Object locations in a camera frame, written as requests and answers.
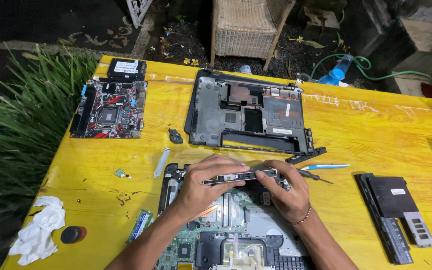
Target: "wicker chair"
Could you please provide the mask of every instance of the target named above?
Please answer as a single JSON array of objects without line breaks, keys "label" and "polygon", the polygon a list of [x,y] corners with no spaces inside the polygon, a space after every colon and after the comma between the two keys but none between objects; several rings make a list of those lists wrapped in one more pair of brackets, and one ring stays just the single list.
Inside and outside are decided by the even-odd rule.
[{"label": "wicker chair", "polygon": [[268,69],[279,34],[296,0],[213,0],[211,67],[215,55],[266,59]]}]

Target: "scratched table surface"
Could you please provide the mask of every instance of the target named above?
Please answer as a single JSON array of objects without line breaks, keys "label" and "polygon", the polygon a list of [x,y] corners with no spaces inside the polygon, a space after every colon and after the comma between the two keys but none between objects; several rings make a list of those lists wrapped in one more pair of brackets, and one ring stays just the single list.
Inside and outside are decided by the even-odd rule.
[{"label": "scratched table surface", "polygon": [[[95,72],[105,77],[111,57]],[[189,145],[183,126],[198,69],[147,62],[147,100],[141,139],[72,139],[66,132],[38,196],[56,196],[66,210],[66,226],[84,226],[87,236],[75,244],[53,232],[58,251],[28,266],[20,255],[8,256],[1,267],[12,269],[103,269],[125,246],[141,209],[157,212],[162,177],[153,173],[163,150],[168,163],[195,163],[218,153],[239,161],[277,159],[290,155]],[[290,80],[261,77],[275,83]],[[432,234],[432,99],[377,91],[303,83],[304,122],[314,145],[327,153],[311,164],[351,164],[344,169],[315,170],[334,185],[308,179],[311,203],[336,241],[360,269],[432,269],[432,247],[411,245],[414,264],[388,262],[356,182],[355,173],[401,176]],[[183,144],[172,144],[168,127]],[[132,179],[113,173],[124,170]],[[118,195],[126,199],[121,206]],[[32,207],[28,214],[40,210]],[[32,220],[27,217],[24,226]]]}]

